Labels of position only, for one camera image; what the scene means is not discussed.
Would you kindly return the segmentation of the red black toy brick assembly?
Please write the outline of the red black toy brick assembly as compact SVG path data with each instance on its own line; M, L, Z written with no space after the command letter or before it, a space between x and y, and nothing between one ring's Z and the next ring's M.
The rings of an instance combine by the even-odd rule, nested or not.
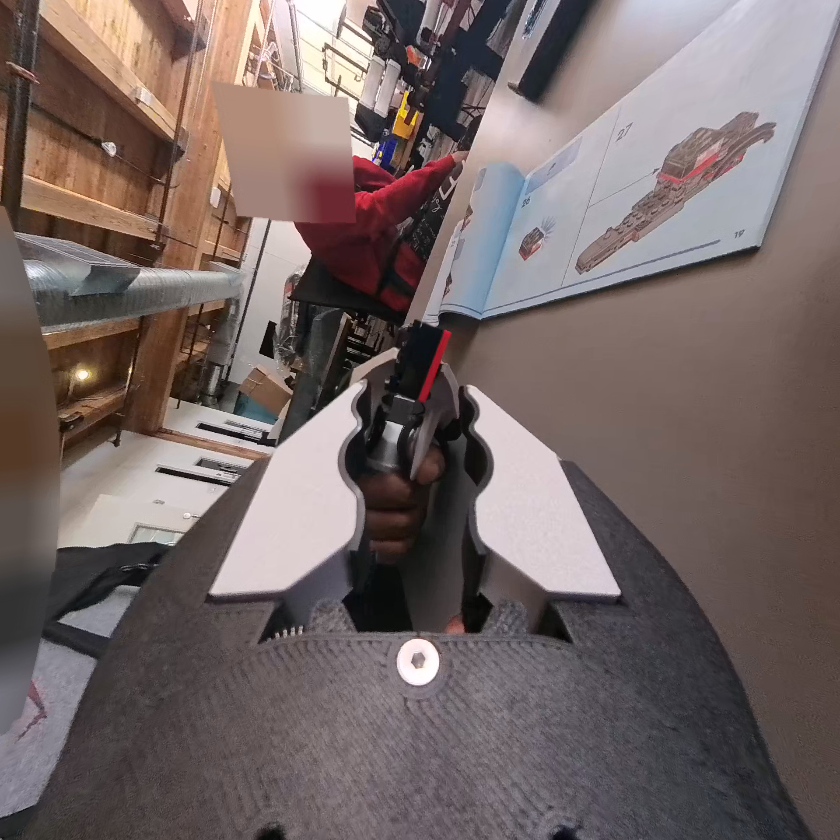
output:
M434 382L451 332L422 321L414 321L401 331L394 372L388 381L389 393L410 401L425 403Z

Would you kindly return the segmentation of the cardboard box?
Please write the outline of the cardboard box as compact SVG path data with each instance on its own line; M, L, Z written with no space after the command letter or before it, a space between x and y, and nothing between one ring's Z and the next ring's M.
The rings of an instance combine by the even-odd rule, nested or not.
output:
M291 388L269 366L257 364L238 385L238 392L275 417L286 410Z

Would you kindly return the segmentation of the person's left hand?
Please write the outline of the person's left hand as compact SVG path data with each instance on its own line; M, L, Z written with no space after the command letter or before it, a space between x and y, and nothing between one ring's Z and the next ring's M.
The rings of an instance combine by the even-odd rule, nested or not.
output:
M360 477L364 532L377 564L395 565L414 546L445 468L444 452L431 444L414 479L396 472L367 472Z

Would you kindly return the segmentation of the person's black jacket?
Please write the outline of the person's black jacket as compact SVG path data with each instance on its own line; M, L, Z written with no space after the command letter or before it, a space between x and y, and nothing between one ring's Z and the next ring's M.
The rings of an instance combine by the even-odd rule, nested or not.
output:
M67 625L62 618L105 601L121 586L141 587L169 550L170 546L159 542L58 549L42 639L91 658L101 657L110 635Z

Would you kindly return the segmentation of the black case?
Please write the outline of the black case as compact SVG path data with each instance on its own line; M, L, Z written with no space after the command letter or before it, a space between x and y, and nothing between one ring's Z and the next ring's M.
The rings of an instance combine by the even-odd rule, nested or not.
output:
M529 102L541 102L595 4L594 1L535 1L526 16L522 38L532 38L542 22L546 24L534 42L520 78L510 80L508 89Z

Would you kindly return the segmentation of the silver ventilation duct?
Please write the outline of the silver ventilation duct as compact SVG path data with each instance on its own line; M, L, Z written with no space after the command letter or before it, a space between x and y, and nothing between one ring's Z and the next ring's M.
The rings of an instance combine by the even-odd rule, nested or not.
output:
M243 272L141 267L65 239L16 233L44 332L238 298Z

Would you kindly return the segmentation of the black ceiling pipe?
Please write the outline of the black ceiling pipe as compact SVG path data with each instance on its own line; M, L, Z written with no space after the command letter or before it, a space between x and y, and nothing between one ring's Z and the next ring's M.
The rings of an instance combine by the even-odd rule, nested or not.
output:
M82 131L81 129L79 129L75 125L69 123L68 121L64 120L60 116L54 114L53 112L49 111L47 108L43 107L42 105L40 105L36 102L33 103L30 106L30 108L32 110L34 110L40 116L42 116L42 117L46 118L48 121L54 123L56 126L60 127L61 129L65 130L69 133L74 134L78 139L81 139L81 140L87 142L88 144L96 147L100 152L102 152L99 144L100 144L101 141L104 141L104 139ZM117 162L119 162L123 165L128 166L131 170L133 170L137 173L140 173L144 178L146 178L148 181L151 181L152 183L161 184L161 185L164 183L163 179L155 176L154 174L152 174L149 171L146 171L144 168L140 167L139 165L131 162L131 160L123 154L123 147L120 146L120 145L118 145L118 147L120 149L120 157L117 158L117 159L110 159L109 158L110 160L114 160L114 161L117 161Z

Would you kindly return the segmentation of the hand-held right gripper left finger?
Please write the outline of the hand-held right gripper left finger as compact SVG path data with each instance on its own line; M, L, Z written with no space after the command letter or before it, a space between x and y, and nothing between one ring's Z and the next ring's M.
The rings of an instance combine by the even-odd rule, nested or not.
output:
M269 459L208 600L280 602L293 626L354 587L364 531L355 479L364 467L370 386L357 382L279 445Z

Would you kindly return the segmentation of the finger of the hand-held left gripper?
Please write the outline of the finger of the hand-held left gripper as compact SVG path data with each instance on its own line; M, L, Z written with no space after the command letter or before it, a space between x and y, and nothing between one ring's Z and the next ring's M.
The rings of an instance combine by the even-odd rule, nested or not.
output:
M444 432L451 424L458 430L458 384L448 364L441 364L424 404L422 422L409 448L412 456L409 478L417 478L419 468L437 432Z
M374 393L382 394L385 384L393 375L399 349L390 348L356 366L350 377L350 385L367 381Z

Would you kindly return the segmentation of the grey metal table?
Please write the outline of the grey metal table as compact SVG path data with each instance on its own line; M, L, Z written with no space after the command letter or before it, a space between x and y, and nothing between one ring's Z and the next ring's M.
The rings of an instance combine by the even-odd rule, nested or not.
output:
M297 374L289 407L280 428L277 444L294 435L319 411L322 394L331 372L341 356L349 314L329 308L311 320L302 351L302 370Z

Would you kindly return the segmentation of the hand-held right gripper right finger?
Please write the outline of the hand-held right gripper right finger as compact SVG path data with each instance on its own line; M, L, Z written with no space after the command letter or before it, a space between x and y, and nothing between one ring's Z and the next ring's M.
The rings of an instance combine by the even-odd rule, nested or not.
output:
M622 598L561 459L473 385L460 393L476 492L463 540L467 604L515 602L535 633L553 602Z

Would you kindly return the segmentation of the person's left forearm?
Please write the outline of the person's left forearm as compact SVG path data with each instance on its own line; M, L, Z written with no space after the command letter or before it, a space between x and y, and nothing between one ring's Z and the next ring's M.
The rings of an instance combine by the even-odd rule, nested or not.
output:
M413 630L403 578L393 564L375 564L362 589L347 594L343 605L359 633L405 634Z

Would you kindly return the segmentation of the toy brick instruction booklet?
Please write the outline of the toy brick instruction booklet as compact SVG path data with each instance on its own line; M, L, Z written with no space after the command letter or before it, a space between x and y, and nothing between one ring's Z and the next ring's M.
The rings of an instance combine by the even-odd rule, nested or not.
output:
M495 318L759 248L838 8L739 2L540 166L478 170L423 320Z

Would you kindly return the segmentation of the grey desk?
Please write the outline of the grey desk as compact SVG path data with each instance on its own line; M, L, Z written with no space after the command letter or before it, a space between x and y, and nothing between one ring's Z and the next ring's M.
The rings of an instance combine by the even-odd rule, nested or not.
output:
M443 721L419 805L444 836L747 838L769 820L706 759L745 751L705 643L737 671L813 838L838 838L838 40L762 248L483 323L448 359L582 468L582 507L631 583L560 605L572 643L501 646L514 680Z

